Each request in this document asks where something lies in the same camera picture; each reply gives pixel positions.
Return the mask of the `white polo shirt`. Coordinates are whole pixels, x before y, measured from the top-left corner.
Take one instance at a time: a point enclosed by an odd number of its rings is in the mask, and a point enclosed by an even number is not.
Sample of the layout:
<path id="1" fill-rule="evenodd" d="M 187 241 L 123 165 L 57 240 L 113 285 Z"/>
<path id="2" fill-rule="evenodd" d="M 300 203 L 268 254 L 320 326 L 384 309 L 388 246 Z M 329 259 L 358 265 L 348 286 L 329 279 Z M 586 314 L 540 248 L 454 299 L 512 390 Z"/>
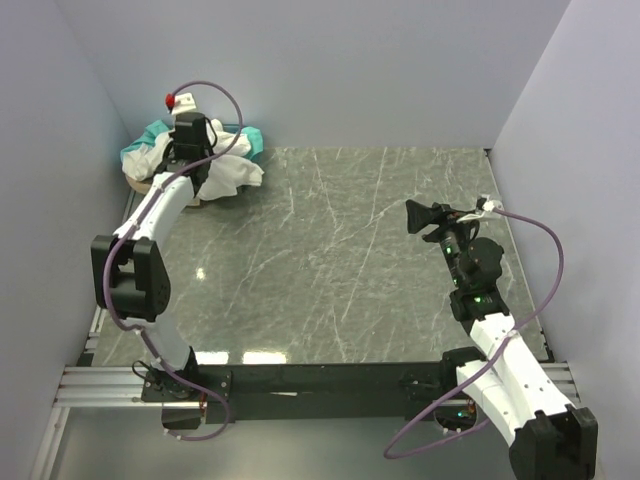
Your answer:
<path id="1" fill-rule="evenodd" d="M 242 187 L 261 186 L 264 171 L 258 164 L 260 154 L 253 160 L 247 160 L 243 157 L 229 155 L 227 152 L 212 161 L 209 166 L 208 178 L 196 197 L 201 201 L 213 201 L 235 196 Z"/>

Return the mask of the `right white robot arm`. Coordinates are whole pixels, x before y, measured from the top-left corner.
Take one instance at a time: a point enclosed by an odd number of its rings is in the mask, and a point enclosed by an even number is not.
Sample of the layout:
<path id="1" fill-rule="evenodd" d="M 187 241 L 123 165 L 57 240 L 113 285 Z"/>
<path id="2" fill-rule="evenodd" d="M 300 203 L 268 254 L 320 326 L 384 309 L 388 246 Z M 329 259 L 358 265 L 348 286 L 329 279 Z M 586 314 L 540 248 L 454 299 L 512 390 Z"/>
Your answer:
<path id="1" fill-rule="evenodd" d="M 497 281 L 503 248 L 479 236 L 483 220 L 502 215 L 500 202 L 481 197 L 472 211 L 405 203 L 407 230 L 440 246 L 454 289 L 450 305 L 475 347 L 444 354 L 445 392 L 423 412 L 467 395 L 500 432 L 518 479 L 592 479 L 598 423 L 554 384 L 526 345 L 523 322 L 512 317 Z"/>

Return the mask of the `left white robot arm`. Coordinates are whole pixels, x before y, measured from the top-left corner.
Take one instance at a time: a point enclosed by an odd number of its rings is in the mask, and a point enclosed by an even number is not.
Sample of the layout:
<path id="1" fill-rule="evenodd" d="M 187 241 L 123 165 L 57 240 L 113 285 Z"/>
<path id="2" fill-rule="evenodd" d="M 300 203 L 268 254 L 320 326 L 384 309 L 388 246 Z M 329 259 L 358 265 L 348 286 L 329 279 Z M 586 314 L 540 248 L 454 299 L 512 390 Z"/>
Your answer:
<path id="1" fill-rule="evenodd" d="M 207 179 L 201 161 L 214 153 L 207 117 L 176 116 L 160 172 L 130 218 L 111 235 L 91 243 L 96 300 L 123 331 L 136 334 L 151 354 L 148 386 L 187 400 L 196 394 L 198 364 L 193 349 L 167 316 L 171 282 L 161 245 L 181 211 Z"/>

